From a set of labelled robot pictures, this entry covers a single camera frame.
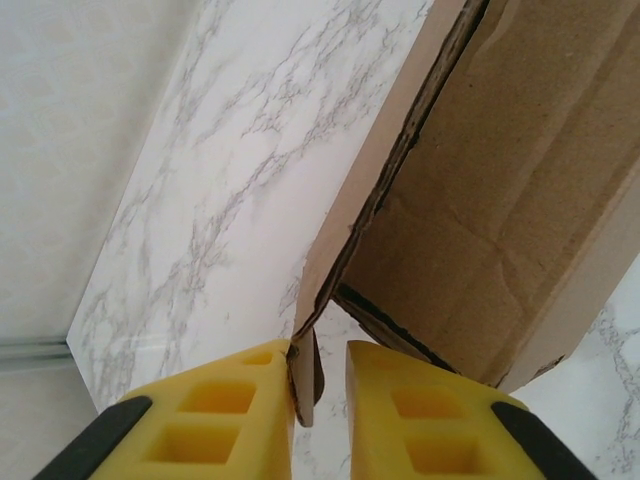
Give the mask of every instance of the marble pattern surface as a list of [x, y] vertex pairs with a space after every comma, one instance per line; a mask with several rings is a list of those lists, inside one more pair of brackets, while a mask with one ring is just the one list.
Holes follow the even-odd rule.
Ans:
[[[68, 335], [99, 410], [290, 334], [306, 252], [430, 4], [203, 2]], [[332, 312], [331, 380], [318, 427], [298, 430], [296, 478], [348, 473], [336, 375], [363, 334]]]

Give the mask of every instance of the white wall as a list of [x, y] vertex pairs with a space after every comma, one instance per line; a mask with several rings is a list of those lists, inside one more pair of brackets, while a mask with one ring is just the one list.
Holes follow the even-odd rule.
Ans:
[[199, 3], [0, 2], [0, 338], [66, 335]]
[[0, 476], [33, 477], [96, 415], [71, 362], [0, 373]]

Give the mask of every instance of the cardboard flap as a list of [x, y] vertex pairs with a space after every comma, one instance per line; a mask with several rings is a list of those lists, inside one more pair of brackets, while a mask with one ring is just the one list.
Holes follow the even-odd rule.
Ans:
[[453, 65], [459, 58], [486, 0], [435, 0], [362, 149], [338, 193], [304, 267], [296, 304], [289, 360], [298, 420], [313, 424], [317, 400], [313, 379], [321, 375], [311, 327], [329, 301], [358, 239], [389, 188], [399, 162], [424, 123]]

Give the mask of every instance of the black rubber pad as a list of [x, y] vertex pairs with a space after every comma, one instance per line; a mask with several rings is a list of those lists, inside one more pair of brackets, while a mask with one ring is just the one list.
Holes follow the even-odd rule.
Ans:
[[587, 467], [533, 413], [505, 402], [494, 403], [491, 410], [545, 478], [596, 480]]
[[152, 405], [134, 397], [107, 408], [34, 480], [87, 480]]

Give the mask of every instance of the brown cardboard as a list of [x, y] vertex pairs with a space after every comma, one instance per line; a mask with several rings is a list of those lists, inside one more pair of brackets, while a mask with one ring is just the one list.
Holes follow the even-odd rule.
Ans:
[[435, 2], [307, 259], [303, 425], [331, 296], [382, 343], [507, 391], [575, 348], [640, 251], [639, 4]]

